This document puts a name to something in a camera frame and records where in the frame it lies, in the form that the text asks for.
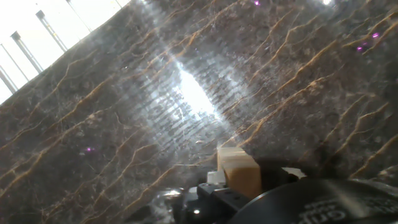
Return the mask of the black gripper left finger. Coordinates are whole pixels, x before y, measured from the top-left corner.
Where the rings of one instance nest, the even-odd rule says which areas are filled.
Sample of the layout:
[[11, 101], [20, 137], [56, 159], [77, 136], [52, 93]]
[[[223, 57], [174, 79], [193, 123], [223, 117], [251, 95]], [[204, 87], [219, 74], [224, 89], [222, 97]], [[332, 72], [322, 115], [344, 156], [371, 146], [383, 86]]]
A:
[[249, 199], [226, 185], [223, 171], [207, 173], [206, 182], [184, 190], [172, 204], [176, 224], [228, 223]]

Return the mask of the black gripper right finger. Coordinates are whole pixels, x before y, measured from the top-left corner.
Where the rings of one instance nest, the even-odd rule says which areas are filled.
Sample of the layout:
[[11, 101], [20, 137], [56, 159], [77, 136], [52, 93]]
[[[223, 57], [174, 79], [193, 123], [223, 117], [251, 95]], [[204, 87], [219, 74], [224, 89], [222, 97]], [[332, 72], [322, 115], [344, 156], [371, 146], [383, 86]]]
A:
[[306, 174], [298, 168], [293, 167], [274, 167], [261, 169], [261, 184], [263, 190], [272, 190], [281, 185], [294, 183]]

